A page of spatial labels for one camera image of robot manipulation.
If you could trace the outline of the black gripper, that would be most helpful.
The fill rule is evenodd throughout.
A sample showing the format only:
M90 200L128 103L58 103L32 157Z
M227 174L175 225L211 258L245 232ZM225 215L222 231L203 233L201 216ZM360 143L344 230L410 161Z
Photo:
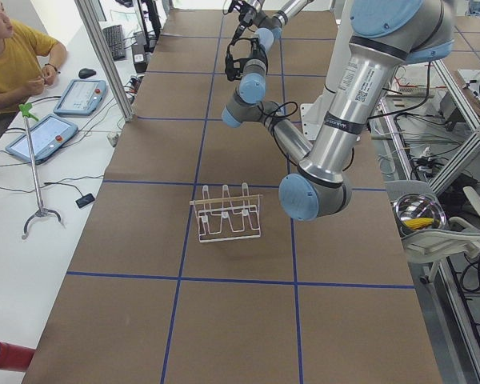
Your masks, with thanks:
M234 60L234 75L243 76L244 69L249 60L257 59L268 67L266 50L260 38L248 38L250 42L250 53L244 58Z
M241 24L252 24L256 16L262 10L264 0L239 1L239 17Z

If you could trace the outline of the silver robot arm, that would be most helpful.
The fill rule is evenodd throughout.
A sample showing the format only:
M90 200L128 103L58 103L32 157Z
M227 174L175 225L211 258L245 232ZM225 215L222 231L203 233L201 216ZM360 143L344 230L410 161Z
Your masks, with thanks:
M242 1L234 38L256 26L240 83L222 112L225 124L258 122L292 159L296 172L284 177L279 201L288 216L310 221L343 210L351 197L343 169L384 88L404 64L432 62L453 48L453 1L348 1L326 76L328 106L313 142L306 139L275 102L265 99L267 53L293 16L305 6L291 1L267 17L260 1Z
M313 0L288 1L280 10L269 16L262 9L264 1L232 1L228 12L231 13L233 10L239 12L238 26L234 32L233 40L239 40L245 30L252 26L276 30L281 33L281 30L289 23L289 20L312 2Z

